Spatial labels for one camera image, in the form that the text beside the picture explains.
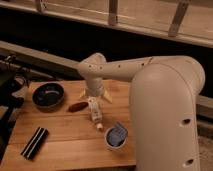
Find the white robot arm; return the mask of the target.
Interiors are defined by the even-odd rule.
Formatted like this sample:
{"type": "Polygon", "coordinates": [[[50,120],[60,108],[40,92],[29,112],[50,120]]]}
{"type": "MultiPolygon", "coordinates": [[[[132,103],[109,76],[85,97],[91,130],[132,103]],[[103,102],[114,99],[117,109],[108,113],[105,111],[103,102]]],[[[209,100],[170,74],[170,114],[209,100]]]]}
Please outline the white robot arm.
{"type": "Polygon", "coordinates": [[[95,53],[79,62],[88,92],[92,81],[130,83],[129,108],[137,171],[200,171],[196,100],[205,83],[201,64],[189,56],[152,56],[108,62],[95,53]]]}

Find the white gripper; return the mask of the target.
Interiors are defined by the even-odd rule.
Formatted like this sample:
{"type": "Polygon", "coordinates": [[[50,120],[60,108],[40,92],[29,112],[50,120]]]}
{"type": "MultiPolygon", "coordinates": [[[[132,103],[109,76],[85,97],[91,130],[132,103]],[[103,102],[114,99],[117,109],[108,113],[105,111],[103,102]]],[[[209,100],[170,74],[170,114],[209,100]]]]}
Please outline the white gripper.
{"type": "Polygon", "coordinates": [[[107,90],[104,90],[103,80],[101,78],[92,78],[86,80],[86,89],[84,89],[79,98],[85,98],[88,96],[98,97],[103,94],[103,98],[112,103],[112,97],[107,90]]]}

